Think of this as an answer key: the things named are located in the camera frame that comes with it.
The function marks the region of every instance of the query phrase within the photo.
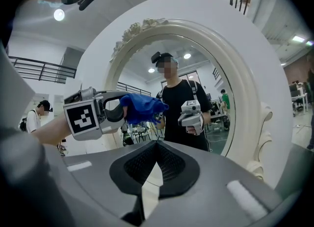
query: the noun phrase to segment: person in white shirt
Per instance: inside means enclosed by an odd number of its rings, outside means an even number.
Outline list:
[[[40,116],[48,115],[49,111],[48,100],[41,101],[35,109],[30,110],[27,114],[26,131],[30,134],[40,128]]]

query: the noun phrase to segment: brown wall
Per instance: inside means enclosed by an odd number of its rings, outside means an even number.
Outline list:
[[[284,68],[289,84],[296,80],[307,82],[309,70],[310,67],[306,60],[306,55]]]

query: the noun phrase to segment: person in green shirt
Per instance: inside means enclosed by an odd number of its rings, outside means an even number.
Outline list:
[[[222,94],[222,101],[224,101],[227,104],[227,116],[230,121],[230,101],[229,101],[229,96],[226,94],[226,90],[222,89],[221,91]]]

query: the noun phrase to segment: carved floral ornament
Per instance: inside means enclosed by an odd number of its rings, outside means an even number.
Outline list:
[[[122,36],[122,41],[116,42],[116,46],[113,48],[113,54],[111,56],[110,62],[113,61],[113,59],[117,56],[118,52],[121,51],[123,46],[129,42],[132,38],[135,36],[139,35],[141,32],[154,28],[160,25],[167,25],[169,24],[169,21],[162,18],[162,19],[144,19],[143,24],[141,25],[140,23],[135,23],[130,26],[129,29],[127,29]]]

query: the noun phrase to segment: white strip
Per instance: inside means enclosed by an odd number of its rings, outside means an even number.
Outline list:
[[[228,183],[227,188],[242,210],[244,210],[253,221],[257,221],[267,215],[267,210],[250,194],[246,188],[242,186],[239,181],[232,181]]]
[[[87,162],[83,162],[80,164],[68,166],[68,171],[72,172],[72,171],[76,171],[76,170],[81,170],[81,169],[87,168],[89,166],[92,166],[92,163],[87,161]]]

